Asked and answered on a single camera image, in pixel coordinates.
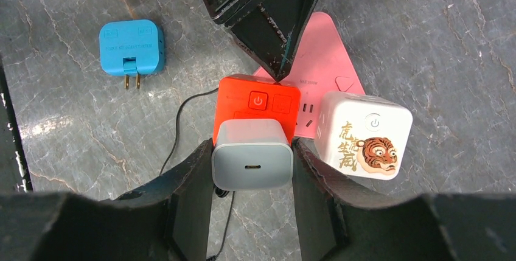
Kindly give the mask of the white tiger cube socket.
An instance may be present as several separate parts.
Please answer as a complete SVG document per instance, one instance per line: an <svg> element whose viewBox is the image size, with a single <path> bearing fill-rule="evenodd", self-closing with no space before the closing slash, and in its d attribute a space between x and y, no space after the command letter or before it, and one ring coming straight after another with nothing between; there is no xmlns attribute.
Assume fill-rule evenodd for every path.
<svg viewBox="0 0 516 261"><path fill-rule="evenodd" d="M319 158L347 176L394 179L413 123L410 110L376 96L331 91L320 104Z"/></svg>

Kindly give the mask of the white usb charger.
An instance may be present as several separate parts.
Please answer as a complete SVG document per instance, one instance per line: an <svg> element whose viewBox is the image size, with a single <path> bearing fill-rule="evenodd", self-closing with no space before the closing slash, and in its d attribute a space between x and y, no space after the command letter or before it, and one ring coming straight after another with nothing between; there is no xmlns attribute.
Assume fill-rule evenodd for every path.
<svg viewBox="0 0 516 261"><path fill-rule="evenodd" d="M223 190L267 190L288 184L293 151L275 119L230 119L219 129L212 179Z"/></svg>

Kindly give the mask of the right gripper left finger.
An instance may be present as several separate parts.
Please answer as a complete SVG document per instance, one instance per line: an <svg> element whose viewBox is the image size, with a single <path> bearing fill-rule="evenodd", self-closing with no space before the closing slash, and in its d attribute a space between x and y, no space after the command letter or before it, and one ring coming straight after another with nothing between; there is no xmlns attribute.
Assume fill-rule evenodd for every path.
<svg viewBox="0 0 516 261"><path fill-rule="evenodd" d="M115 200L69 193L1 195L2 260L205 260L211 140Z"/></svg>

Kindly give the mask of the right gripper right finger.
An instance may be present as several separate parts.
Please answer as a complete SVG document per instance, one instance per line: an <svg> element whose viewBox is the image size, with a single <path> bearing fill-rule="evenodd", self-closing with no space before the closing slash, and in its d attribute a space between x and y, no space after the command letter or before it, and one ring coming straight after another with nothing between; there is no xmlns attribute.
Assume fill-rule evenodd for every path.
<svg viewBox="0 0 516 261"><path fill-rule="evenodd" d="M513 193L370 190L293 142L293 195L303 260L514 260Z"/></svg>

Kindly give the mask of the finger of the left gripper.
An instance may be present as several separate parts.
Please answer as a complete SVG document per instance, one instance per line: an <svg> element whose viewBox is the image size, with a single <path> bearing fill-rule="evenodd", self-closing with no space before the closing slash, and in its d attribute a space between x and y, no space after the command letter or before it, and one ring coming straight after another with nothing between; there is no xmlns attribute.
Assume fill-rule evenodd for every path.
<svg viewBox="0 0 516 261"><path fill-rule="evenodd" d="M273 7L259 3L231 27L239 46L277 82L293 67L312 6Z"/></svg>

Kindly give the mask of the red cube socket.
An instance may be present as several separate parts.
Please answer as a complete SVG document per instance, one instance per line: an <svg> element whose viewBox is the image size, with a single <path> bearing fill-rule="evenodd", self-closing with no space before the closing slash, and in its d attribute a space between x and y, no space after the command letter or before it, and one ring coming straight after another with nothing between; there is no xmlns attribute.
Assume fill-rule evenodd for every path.
<svg viewBox="0 0 516 261"><path fill-rule="evenodd" d="M301 104L301 91L291 83L248 74L224 77L218 85L213 139L229 119L275 119L291 143Z"/></svg>

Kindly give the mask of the pink triangular power strip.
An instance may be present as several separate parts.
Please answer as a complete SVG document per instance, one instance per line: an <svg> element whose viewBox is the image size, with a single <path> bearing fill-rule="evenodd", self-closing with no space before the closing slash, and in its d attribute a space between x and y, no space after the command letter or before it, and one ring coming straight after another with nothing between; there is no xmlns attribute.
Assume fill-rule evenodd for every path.
<svg viewBox="0 0 516 261"><path fill-rule="evenodd" d="M329 116L321 115L323 96L331 91L364 94L336 25L324 12L309 18L291 72L281 83L301 92L295 136L319 141L330 137Z"/></svg>

